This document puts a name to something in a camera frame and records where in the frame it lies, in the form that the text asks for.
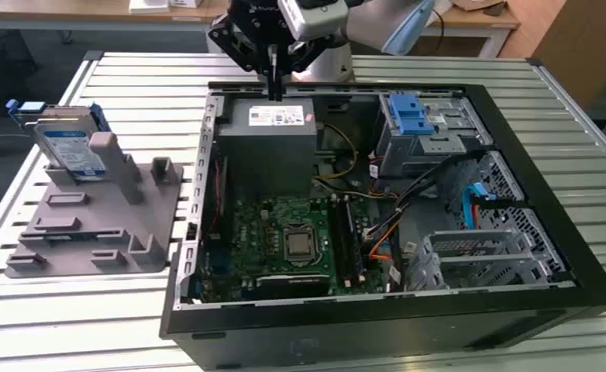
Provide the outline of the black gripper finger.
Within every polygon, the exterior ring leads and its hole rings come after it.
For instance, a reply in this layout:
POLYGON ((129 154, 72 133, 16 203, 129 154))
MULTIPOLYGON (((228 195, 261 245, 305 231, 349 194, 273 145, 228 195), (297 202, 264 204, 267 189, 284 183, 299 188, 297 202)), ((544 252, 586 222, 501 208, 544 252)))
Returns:
POLYGON ((267 85, 268 99, 276 101, 276 77, 269 46, 255 44, 239 30, 228 15, 216 18, 208 31, 211 41, 247 72, 253 71, 267 85))
POLYGON ((276 101, 283 99, 284 77, 292 72, 301 72, 331 47, 335 36, 327 35, 308 42, 303 42, 297 48, 289 50, 293 44, 277 44, 276 46, 276 101))

